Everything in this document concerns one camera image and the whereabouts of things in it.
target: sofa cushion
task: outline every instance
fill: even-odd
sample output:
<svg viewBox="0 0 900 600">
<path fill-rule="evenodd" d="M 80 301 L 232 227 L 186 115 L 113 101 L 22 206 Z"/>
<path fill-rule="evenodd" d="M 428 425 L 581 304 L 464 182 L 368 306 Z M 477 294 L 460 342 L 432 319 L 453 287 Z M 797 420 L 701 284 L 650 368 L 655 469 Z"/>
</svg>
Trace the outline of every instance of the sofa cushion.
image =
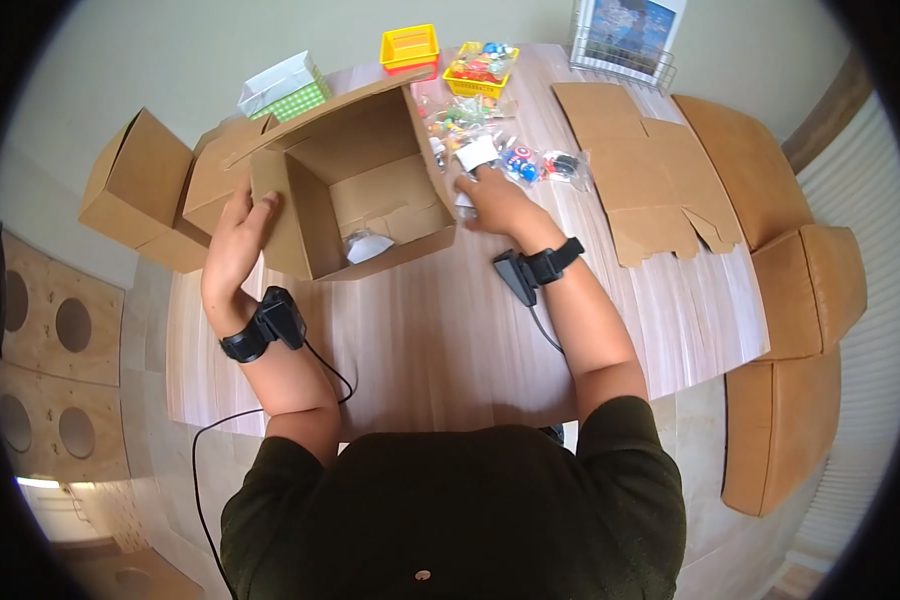
<svg viewBox="0 0 900 600">
<path fill-rule="evenodd" d="M 804 190 L 763 123 L 716 102 L 672 99 L 717 170 L 751 251 L 813 223 Z"/>
<path fill-rule="evenodd" d="M 726 374 L 726 506 L 764 517 L 827 455 L 840 413 L 840 346 Z"/>
<path fill-rule="evenodd" d="M 804 225 L 752 259 L 769 333 L 760 361 L 826 353 L 867 308 L 860 247 L 847 227 Z"/>
</svg>

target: wooden table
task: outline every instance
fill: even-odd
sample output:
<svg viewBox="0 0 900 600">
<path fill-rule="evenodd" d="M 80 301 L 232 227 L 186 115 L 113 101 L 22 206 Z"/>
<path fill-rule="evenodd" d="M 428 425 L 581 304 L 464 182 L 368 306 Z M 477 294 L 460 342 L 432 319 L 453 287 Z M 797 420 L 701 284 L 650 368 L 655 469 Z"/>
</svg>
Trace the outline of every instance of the wooden table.
<svg viewBox="0 0 900 600">
<path fill-rule="evenodd" d="M 535 148 L 576 149 L 550 85 L 612 79 L 570 70 L 557 45 L 520 49 L 504 98 L 519 102 L 515 126 L 521 139 Z M 441 69 L 455 52 L 442 53 Z M 341 94 L 383 77 L 374 63 L 326 79 Z M 684 122 L 669 98 L 623 85 L 645 116 Z M 449 90 L 437 78 L 416 83 L 414 95 L 420 94 L 443 102 Z M 729 254 L 701 246 L 692 260 L 657 254 L 625 269 L 617 264 L 595 193 L 542 182 L 528 195 L 586 248 L 583 258 L 633 338 L 652 399 L 768 352 L 763 304 L 743 245 Z M 454 246 L 357 282 L 298 282 L 258 263 L 244 289 L 259 298 L 268 285 L 287 287 L 310 328 L 308 339 L 356 383 L 356 394 L 343 406 L 345 440 L 372 431 L 572 421 L 573 386 L 563 357 L 492 269 L 491 259 L 511 246 L 509 238 L 461 228 Z M 173 276 L 167 398 L 172 419 L 203 426 L 259 403 L 240 369 L 218 348 L 201 307 L 200 278 L 200 271 Z M 546 310 L 538 306 L 537 313 L 552 330 Z M 263 414 L 253 414 L 221 428 L 263 435 L 265 423 Z"/>
</svg>

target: cardboard box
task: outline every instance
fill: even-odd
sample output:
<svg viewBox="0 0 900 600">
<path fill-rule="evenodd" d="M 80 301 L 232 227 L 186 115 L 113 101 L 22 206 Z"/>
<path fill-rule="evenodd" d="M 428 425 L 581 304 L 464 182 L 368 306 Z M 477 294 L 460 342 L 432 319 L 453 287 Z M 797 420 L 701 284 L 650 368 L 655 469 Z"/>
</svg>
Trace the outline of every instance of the cardboard box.
<svg viewBox="0 0 900 600">
<path fill-rule="evenodd" d="M 731 200 L 690 127 L 644 117 L 623 86 L 554 83 L 606 212 L 617 260 L 694 258 L 702 238 L 725 254 L 743 242 Z"/>
<path fill-rule="evenodd" d="M 213 235 L 224 205 L 244 172 L 240 167 L 223 169 L 222 162 L 235 148 L 252 143 L 278 123 L 273 115 L 253 121 L 240 116 L 204 133 L 193 150 L 196 160 L 184 200 L 183 219 L 205 234 Z"/>
<path fill-rule="evenodd" d="M 76 220 L 133 250 L 166 234 L 174 226 L 193 157 L 141 109 L 94 162 Z"/>
<path fill-rule="evenodd" d="M 249 157 L 254 202 L 283 198 L 264 265 L 300 280 L 351 281 L 453 244 L 456 222 L 444 177 L 409 82 L 420 68 L 313 108 L 233 152 Z M 368 228 L 396 244 L 348 265 L 343 238 Z"/>
<path fill-rule="evenodd" d="M 176 214 L 173 217 L 173 228 L 137 247 L 137 252 L 144 257 L 178 273 L 203 269 L 207 261 L 207 249 L 210 248 L 210 234 L 183 219 L 183 196 L 186 194 L 192 174 L 193 168 L 190 169 L 187 182 L 180 192 Z"/>
<path fill-rule="evenodd" d="M 77 221 L 168 269 L 201 269 L 210 236 L 182 218 L 193 166 L 194 153 L 143 108 L 96 159 Z"/>
</svg>

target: circular hole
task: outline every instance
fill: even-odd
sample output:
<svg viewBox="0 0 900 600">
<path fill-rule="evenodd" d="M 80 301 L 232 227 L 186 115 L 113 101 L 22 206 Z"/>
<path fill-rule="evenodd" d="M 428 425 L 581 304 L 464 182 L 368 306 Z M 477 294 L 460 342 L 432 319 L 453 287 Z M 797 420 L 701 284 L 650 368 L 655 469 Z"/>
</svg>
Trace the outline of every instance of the circular hole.
<svg viewBox="0 0 900 600">
<path fill-rule="evenodd" d="M 24 327 L 27 318 L 28 296 L 27 284 L 24 278 L 16 270 L 6 272 L 6 301 L 5 319 L 3 328 L 7 331 L 16 331 Z"/>
<path fill-rule="evenodd" d="M 141 571 L 138 568 L 122 568 L 113 574 L 113 578 L 117 580 L 117 585 L 123 588 L 125 592 L 144 597 L 150 593 L 151 580 L 147 571 Z"/>
<path fill-rule="evenodd" d="M 63 300 L 56 309 L 56 337 L 71 353 L 83 351 L 90 343 L 90 313 L 75 297 Z"/>
<path fill-rule="evenodd" d="M 60 413 L 60 441 L 76 458 L 86 458 L 93 453 L 97 436 L 90 417 L 79 408 L 71 406 Z"/>
<path fill-rule="evenodd" d="M 30 417 L 23 403 L 9 393 L 0 397 L 0 433 L 13 450 L 26 452 L 30 449 Z"/>
</svg>

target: dark green shirt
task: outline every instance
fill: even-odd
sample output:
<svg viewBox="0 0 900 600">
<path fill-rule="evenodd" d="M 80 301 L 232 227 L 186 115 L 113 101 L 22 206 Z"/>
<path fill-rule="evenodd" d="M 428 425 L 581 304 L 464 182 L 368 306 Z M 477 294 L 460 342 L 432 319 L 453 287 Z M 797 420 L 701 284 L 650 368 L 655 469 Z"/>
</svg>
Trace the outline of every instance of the dark green shirt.
<svg viewBox="0 0 900 600">
<path fill-rule="evenodd" d="M 366 435 L 331 468 L 267 438 L 221 527 L 240 598 L 670 598 L 686 540 L 635 397 L 590 414 L 576 456 L 522 425 Z"/>
</svg>

